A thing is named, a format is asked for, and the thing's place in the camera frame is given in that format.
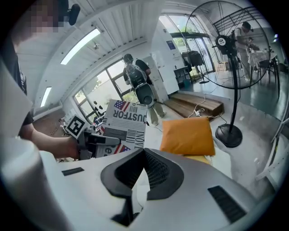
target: fan base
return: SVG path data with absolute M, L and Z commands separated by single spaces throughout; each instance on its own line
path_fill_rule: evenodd
M 209 80 L 208 81 L 201 81 L 201 82 L 199 82 L 199 84 L 204 84 L 204 83 L 208 83 L 209 82 Z
M 229 129 L 230 125 L 221 125 L 217 128 L 215 135 L 226 147 L 235 148 L 241 144 L 243 135 L 241 130 L 234 125 L 231 133 Z

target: backpack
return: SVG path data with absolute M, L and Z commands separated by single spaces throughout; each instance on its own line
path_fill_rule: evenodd
M 126 74 L 133 88 L 146 83 L 147 80 L 146 73 L 135 62 L 136 60 L 133 60 L 132 64 L 126 65 Z

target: hand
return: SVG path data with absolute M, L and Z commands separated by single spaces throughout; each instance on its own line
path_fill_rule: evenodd
M 67 138 L 67 156 L 73 159 L 78 159 L 78 148 L 77 141 L 74 137 L 70 136 Z

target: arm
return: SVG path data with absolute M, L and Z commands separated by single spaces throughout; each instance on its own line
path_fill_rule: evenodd
M 126 68 L 123 69 L 123 78 L 124 78 L 124 81 L 127 85 L 130 85 L 130 81 L 128 80 L 128 76 L 126 74 Z
M 260 48 L 258 46 L 256 46 L 255 44 L 250 44 L 249 48 L 252 48 L 255 51 L 259 51 Z
M 73 137 L 53 138 L 36 131 L 33 124 L 22 126 L 20 137 L 32 141 L 39 150 L 51 152 L 55 158 L 78 159 L 77 142 Z
M 237 42 L 242 45 L 248 46 L 248 43 L 246 43 L 240 36 L 237 36 Z

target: wooden board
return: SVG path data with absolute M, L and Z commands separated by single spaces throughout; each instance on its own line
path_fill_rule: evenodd
M 185 102 L 189 105 L 192 105 L 194 108 L 197 104 L 202 103 L 204 101 L 204 98 L 202 97 L 187 95 L 187 94 L 180 94 L 180 93 L 173 94 L 171 96 L 171 99 L 177 100 L 180 102 Z M 204 108 L 205 112 L 212 116 L 217 116 L 224 111 L 223 103 L 210 100 L 210 99 L 206 99 L 204 103 L 198 105 L 196 110 L 199 110 L 201 108 Z
M 187 104 L 185 102 L 181 102 L 175 99 L 169 99 L 166 102 L 164 102 L 166 106 L 168 106 L 170 109 L 178 113 L 184 118 L 188 118 L 189 115 L 191 115 L 194 111 L 194 106 Z M 207 114 L 206 112 L 201 113 L 202 116 L 211 116 L 210 114 Z

